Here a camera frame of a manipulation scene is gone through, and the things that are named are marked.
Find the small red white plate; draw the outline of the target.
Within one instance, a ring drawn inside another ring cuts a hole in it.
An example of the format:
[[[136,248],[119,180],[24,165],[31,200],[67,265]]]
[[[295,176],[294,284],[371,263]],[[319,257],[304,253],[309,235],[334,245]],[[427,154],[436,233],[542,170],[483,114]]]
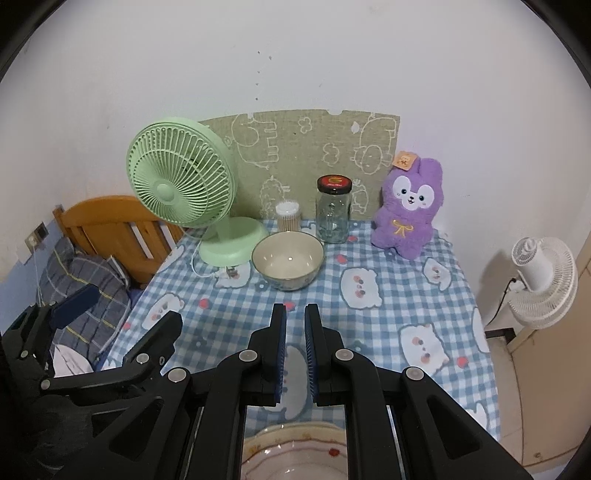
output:
[[[346,444],[290,441],[242,462],[240,478],[348,479],[348,451]]]

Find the grey plaid pillow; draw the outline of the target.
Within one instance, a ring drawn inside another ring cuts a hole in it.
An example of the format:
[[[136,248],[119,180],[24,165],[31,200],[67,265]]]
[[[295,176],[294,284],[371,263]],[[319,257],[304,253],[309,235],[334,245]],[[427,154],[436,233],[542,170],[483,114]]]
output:
[[[71,348],[97,366],[131,311],[129,286],[114,257],[85,254],[69,239],[60,239],[38,287],[42,303],[57,305],[53,343]]]

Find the wooden bed headboard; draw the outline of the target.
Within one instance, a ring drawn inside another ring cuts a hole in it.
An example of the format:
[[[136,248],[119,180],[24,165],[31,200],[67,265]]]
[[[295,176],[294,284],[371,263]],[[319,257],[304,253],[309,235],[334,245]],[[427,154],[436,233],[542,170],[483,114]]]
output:
[[[138,285],[147,285],[184,231],[149,212],[133,196],[84,200],[53,210],[61,232],[88,255],[112,257]]]

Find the large scalloped yellow floral plate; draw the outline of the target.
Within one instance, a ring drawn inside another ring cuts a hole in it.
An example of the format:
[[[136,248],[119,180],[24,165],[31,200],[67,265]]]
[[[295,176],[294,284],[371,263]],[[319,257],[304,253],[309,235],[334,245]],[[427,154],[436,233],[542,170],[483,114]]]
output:
[[[294,422],[264,428],[243,441],[242,462],[257,453],[290,441],[321,441],[346,444],[346,431],[329,422]]]

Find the blue checkered tablecloth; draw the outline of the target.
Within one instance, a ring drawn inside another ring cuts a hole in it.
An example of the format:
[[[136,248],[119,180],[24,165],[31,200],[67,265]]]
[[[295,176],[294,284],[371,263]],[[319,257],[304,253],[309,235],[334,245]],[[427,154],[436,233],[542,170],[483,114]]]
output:
[[[353,222],[345,243],[325,246],[318,277],[304,289],[270,287],[250,264],[228,272],[204,264],[198,235],[189,234],[140,295],[105,360],[124,355],[167,312],[182,317],[171,366],[199,372],[217,366],[266,326],[273,305],[287,309],[283,392],[273,407],[249,409],[246,432],[271,425],[345,422],[342,408],[318,408],[308,389],[304,309],[318,306],[322,323],[339,331],[345,346],[377,366],[423,369],[492,436],[501,434],[498,393],[475,296],[451,243],[436,234],[413,261],[370,244],[370,225]]]

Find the beige door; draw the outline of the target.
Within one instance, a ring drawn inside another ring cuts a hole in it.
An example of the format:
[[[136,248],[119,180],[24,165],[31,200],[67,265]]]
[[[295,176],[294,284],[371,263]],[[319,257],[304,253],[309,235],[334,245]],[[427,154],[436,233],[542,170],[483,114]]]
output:
[[[512,353],[522,407],[522,463],[555,465],[579,448],[590,429],[589,270],[578,270],[576,297],[562,320],[523,330],[529,336]]]

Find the back ceramic bowl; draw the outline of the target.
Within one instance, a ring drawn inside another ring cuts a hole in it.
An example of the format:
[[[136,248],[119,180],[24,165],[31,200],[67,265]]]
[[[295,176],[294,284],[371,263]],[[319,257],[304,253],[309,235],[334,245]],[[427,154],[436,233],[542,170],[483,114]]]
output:
[[[252,266],[276,290],[304,289],[317,278],[325,248],[315,236],[300,231],[270,234],[252,251]]]

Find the green desk fan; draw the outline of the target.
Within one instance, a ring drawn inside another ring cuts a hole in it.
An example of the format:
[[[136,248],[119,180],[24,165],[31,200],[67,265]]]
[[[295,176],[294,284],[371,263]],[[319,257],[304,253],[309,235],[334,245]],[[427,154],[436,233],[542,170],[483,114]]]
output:
[[[230,214],[238,171],[228,146],[197,121],[172,118],[141,129],[126,154],[133,193],[160,220],[204,230],[197,246],[212,267],[248,262],[269,234],[259,220]]]

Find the white standing fan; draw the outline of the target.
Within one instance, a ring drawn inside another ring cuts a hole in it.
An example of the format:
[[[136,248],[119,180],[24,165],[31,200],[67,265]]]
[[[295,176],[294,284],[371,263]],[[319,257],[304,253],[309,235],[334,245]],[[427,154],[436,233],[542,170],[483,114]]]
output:
[[[532,330],[557,324],[572,307],[578,288],[576,261],[567,244],[555,237],[524,237],[511,258],[523,285],[508,297],[515,320]]]

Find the green cartoon board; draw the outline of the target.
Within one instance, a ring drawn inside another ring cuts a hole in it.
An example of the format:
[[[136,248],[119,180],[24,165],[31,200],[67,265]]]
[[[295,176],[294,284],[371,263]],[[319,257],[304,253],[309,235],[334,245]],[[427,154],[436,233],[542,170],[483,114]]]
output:
[[[228,146],[238,173],[231,213],[271,219],[276,203],[300,203],[304,219],[315,217],[317,180],[328,174],[352,180],[351,217],[369,220],[380,206],[391,169],[400,117],[342,110],[280,110],[206,119]]]

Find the glass jar with black lid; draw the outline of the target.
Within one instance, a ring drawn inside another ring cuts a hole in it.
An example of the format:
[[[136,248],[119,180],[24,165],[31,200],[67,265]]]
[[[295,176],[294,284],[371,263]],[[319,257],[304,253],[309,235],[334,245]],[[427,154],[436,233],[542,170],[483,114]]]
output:
[[[315,223],[318,238],[342,244],[349,236],[349,203],[353,182],[346,176],[329,174],[318,178]]]

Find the purple plush bunny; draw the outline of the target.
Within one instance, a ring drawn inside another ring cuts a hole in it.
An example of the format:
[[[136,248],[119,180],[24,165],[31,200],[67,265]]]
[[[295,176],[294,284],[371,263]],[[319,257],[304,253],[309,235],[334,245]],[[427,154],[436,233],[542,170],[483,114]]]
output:
[[[401,152],[384,180],[381,201],[370,241],[405,259],[417,259],[433,238],[432,222],[444,203],[441,163]]]

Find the wall power socket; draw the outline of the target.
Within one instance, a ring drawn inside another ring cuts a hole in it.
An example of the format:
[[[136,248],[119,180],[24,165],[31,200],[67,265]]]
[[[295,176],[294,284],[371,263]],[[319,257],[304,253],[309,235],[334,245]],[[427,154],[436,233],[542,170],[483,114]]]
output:
[[[49,232],[46,225],[41,222],[31,234],[29,234],[25,239],[25,245],[29,249],[31,253],[34,253],[35,250],[42,244],[42,242],[47,238]]]

